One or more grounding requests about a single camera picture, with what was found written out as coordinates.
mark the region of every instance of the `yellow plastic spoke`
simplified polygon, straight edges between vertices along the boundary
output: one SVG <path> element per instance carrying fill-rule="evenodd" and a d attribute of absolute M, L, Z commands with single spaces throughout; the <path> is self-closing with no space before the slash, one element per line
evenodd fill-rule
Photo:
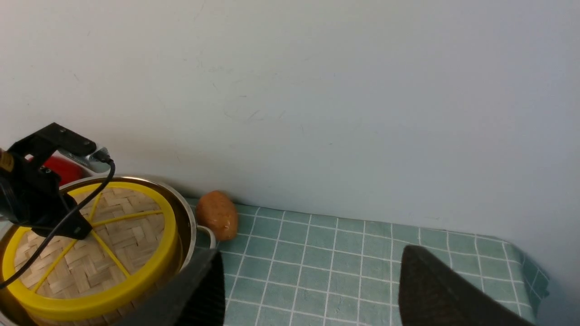
<path fill-rule="evenodd" d="M 102 194 L 103 193 L 99 193 L 97 195 L 97 198 L 95 198 L 95 202 L 93 203 L 93 208 L 91 208 L 89 217 L 86 219 L 89 223 L 90 223 L 90 221 L 93 220 L 93 217 L 95 216 L 95 212 L 97 211 L 97 204 L 99 203 L 99 200 L 101 199 Z"/>
<path fill-rule="evenodd" d="M 72 240 L 71 243 L 69 243 L 66 247 L 64 247 L 63 251 L 58 255 L 55 261 L 52 262 L 52 264 L 50 264 L 50 267 L 48 267 L 48 269 L 46 270 L 46 272 L 44 272 L 38 283 L 34 286 L 34 288 L 32 288 L 32 291 L 34 293 L 36 293 L 38 289 L 40 289 L 42 283 L 44 283 L 44 281 L 46 281 L 46 279 L 48 278 L 48 274 L 50 274 L 52 271 L 55 270 L 56 265 L 70 251 L 70 249 L 74 246 L 75 243 L 77 243 L 77 241 L 78 240 Z"/>
<path fill-rule="evenodd" d="M 108 247 L 108 245 L 103 241 L 103 239 L 101 239 L 101 237 L 99 237 L 99 235 L 93 230 L 91 231 L 91 233 L 93 234 L 93 236 L 95 237 L 95 239 L 97 239 L 97 242 L 101 245 L 101 247 L 103 248 L 103 250 L 105 252 L 107 252 L 107 254 L 109 255 L 109 257 L 111 257 L 111 259 L 113 260 L 113 262 L 115 262 L 115 264 L 119 267 L 119 269 L 123 272 L 123 274 L 126 277 L 131 276 L 129 274 L 129 272 L 125 269 L 125 266 L 123 266 L 123 264 L 119 261 L 119 259 L 117 258 L 117 256 L 115 256 L 115 254 L 111 251 L 111 249 Z"/>
<path fill-rule="evenodd" d="M 95 198 L 95 202 L 93 203 L 93 208 L 90 210 L 89 217 L 86 219 L 88 222 L 90 222 L 93 219 L 93 217 L 95 216 L 95 212 L 97 211 L 97 204 L 99 203 L 99 200 L 101 199 L 101 195 L 102 195 L 102 193 L 99 193 L 97 195 L 97 197 Z M 41 279 L 36 283 L 34 288 L 32 288 L 32 291 L 34 293 L 36 293 L 38 291 L 38 289 L 40 289 L 40 287 L 42 286 L 44 281 L 46 281 L 46 279 L 48 278 L 48 275 L 52 271 L 55 270 L 56 265 L 61 261 L 61 259 L 64 258 L 64 256 L 70 251 L 70 249 L 73 248 L 75 243 L 77 243 L 77 240 L 72 240 L 71 243 L 69 243 L 66 247 L 64 247 L 63 251 L 56 257 L 55 261 L 52 262 L 52 264 L 50 264 L 50 266 L 48 267 L 46 272 L 44 272 L 44 274 L 42 275 Z"/>
<path fill-rule="evenodd" d="M 127 214 L 127 215 L 119 216 L 118 218 L 108 219 L 108 220 L 104 220 L 104 221 L 101 221 L 101 222 L 92 223 L 91 225 L 93 227 L 97 227 L 97 226 L 100 226 L 100 225 L 103 225 L 103 224 L 117 222 L 117 221 L 120 221 L 120 220 L 138 218 L 139 216 L 152 215 L 152 214 L 160 214 L 160 213 L 163 213 L 163 211 L 162 210 L 158 210 L 158 211 L 147 211 L 147 212 L 139 212 L 139 213 Z"/>

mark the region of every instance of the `grid pattern tablecloth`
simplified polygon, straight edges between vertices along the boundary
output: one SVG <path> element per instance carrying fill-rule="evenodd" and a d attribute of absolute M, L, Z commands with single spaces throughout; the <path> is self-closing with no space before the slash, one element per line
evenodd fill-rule
<path fill-rule="evenodd" d="M 218 245 L 226 274 L 226 325 L 401 325 L 398 281 L 407 244 L 428 248 L 533 323 L 547 295 L 546 274 L 497 238 L 243 205 L 237 209 L 238 236 Z"/>

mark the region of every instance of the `white wall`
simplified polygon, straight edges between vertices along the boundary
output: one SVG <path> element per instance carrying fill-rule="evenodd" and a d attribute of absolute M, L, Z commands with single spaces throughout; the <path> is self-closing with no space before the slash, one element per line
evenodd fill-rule
<path fill-rule="evenodd" d="M 500 236 L 580 303 L 578 1 L 0 10 L 4 147 L 57 121 L 193 195 Z"/>

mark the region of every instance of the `pot handle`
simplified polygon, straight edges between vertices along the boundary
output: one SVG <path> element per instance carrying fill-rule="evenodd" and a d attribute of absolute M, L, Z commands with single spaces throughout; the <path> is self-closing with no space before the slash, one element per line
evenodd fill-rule
<path fill-rule="evenodd" d="M 213 231 L 201 225 L 198 225 L 197 229 L 203 231 L 209 236 L 209 249 L 214 249 L 216 247 L 216 236 L 213 234 Z"/>

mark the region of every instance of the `stainless steel pot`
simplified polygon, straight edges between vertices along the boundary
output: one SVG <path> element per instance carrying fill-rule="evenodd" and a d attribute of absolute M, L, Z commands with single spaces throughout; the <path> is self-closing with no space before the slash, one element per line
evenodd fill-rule
<path fill-rule="evenodd" d="M 81 179 L 76 182 L 66 184 L 61 187 L 61 190 L 73 190 L 89 184 L 95 184 L 102 182 L 105 178 L 101 176 Z M 201 230 L 207 233 L 210 239 L 210 248 L 215 248 L 216 238 L 213 232 L 204 226 L 197 225 L 195 221 L 195 216 L 191 207 L 175 189 L 171 186 L 157 181 L 150 181 L 143 178 L 138 178 L 134 176 L 115 176 L 112 179 L 113 182 L 131 182 L 141 184 L 143 186 L 149 187 L 163 195 L 171 204 L 173 211 L 175 213 L 177 232 L 179 233 L 179 238 L 181 240 L 182 250 L 184 254 L 184 261 L 182 269 L 185 265 L 191 261 L 193 252 L 195 249 L 195 241 L 197 238 L 197 230 Z M 18 227 L 10 224 L 9 222 L 0 222 L 0 252 L 3 252 L 6 248 L 7 243 L 14 234 Z M 18 321 L 21 326 L 30 325 L 32 321 L 28 318 L 28 315 L 24 309 L 17 303 L 14 298 L 7 294 L 7 291 L 0 292 L 0 324 L 5 326 L 19 326 L 14 321 Z"/>

